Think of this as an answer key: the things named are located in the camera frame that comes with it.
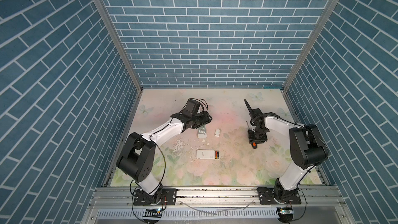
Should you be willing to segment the orange handled screwdriver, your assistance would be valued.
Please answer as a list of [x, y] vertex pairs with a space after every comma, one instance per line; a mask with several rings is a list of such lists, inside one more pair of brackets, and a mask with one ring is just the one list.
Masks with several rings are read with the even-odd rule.
[[255, 139], [255, 131], [249, 126], [249, 123], [246, 122], [248, 125], [248, 139], [249, 144], [252, 146], [253, 149], [257, 149], [256, 139]]

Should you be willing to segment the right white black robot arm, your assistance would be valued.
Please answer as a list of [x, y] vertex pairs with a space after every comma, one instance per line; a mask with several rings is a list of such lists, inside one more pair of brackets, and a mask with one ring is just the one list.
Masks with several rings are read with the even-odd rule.
[[329, 156], [329, 149], [318, 127], [314, 124], [291, 122], [276, 113], [263, 113], [258, 108], [250, 110], [249, 116], [250, 125], [254, 128], [248, 130], [248, 138], [253, 149], [268, 140], [267, 134], [271, 130], [289, 139], [292, 162], [286, 172], [275, 181], [273, 193], [274, 198], [296, 195], [304, 177]]

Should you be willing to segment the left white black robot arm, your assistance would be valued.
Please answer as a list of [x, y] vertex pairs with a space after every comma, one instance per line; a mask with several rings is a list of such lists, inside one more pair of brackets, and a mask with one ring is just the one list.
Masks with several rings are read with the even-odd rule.
[[212, 117], [206, 111], [191, 116], [174, 114], [152, 131], [143, 134], [133, 132], [121, 150], [117, 168], [130, 176], [146, 194], [154, 196], [162, 187], [151, 173], [156, 149], [187, 129], [198, 129], [211, 121]]

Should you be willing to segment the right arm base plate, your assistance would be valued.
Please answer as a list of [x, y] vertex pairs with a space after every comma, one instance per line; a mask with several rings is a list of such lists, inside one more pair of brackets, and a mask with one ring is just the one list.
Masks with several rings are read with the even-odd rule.
[[276, 185], [274, 188], [258, 187], [257, 192], [261, 205], [302, 203], [298, 189], [284, 190], [282, 186]]

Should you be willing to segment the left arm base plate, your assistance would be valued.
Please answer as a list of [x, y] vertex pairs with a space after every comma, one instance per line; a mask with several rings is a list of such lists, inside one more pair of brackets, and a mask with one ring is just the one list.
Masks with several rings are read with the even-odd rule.
[[175, 188], [164, 188], [158, 189], [153, 195], [149, 195], [140, 188], [136, 188], [133, 191], [133, 204], [137, 206], [147, 205], [175, 205], [177, 198], [177, 189]]

